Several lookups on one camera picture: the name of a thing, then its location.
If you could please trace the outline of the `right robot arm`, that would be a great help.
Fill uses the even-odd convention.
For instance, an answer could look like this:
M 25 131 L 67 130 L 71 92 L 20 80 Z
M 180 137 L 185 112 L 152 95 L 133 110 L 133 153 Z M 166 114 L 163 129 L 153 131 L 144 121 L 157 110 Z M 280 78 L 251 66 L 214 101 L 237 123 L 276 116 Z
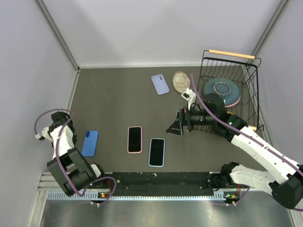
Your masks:
M 168 134 L 183 135 L 187 126 L 211 126 L 216 135 L 247 153 L 264 171 L 247 168 L 230 162 L 223 165 L 221 182 L 226 187 L 243 184 L 263 191 L 283 207 L 295 210 L 303 198 L 303 166 L 286 157 L 266 143 L 256 130 L 241 117 L 229 112 L 218 94 L 208 94 L 202 99 L 191 89 L 181 96 L 187 105 L 177 111 L 177 117 L 168 127 Z

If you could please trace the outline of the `blue phone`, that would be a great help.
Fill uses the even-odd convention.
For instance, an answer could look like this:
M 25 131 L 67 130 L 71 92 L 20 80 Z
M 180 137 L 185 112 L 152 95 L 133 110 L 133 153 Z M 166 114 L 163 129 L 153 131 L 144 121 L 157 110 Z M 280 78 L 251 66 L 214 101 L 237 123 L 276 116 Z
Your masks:
M 85 134 L 81 154 L 84 157 L 93 157 L 98 143 L 98 131 L 87 131 Z

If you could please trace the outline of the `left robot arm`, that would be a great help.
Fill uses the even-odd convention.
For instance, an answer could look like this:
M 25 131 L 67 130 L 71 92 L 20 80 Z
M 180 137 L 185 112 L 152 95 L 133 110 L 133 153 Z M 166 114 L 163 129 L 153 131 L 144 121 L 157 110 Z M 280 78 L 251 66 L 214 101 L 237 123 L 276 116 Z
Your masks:
M 103 187 L 107 183 L 107 175 L 98 164 L 89 164 L 81 152 L 75 147 L 77 135 L 71 117 L 62 109 L 51 115 L 53 123 L 38 133 L 37 122 L 34 124 L 35 137 L 47 139 L 54 148 L 54 155 L 47 163 L 47 168 L 60 188 L 67 196 L 80 194 L 80 190 L 94 184 Z

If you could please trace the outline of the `lavender phone case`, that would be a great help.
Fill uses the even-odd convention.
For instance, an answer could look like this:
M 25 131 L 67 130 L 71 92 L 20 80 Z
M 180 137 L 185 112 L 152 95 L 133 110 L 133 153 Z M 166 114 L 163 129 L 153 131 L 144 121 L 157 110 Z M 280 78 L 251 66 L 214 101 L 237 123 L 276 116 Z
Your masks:
M 169 87 L 162 74 L 152 76 L 151 80 L 158 95 L 163 95 L 169 92 Z

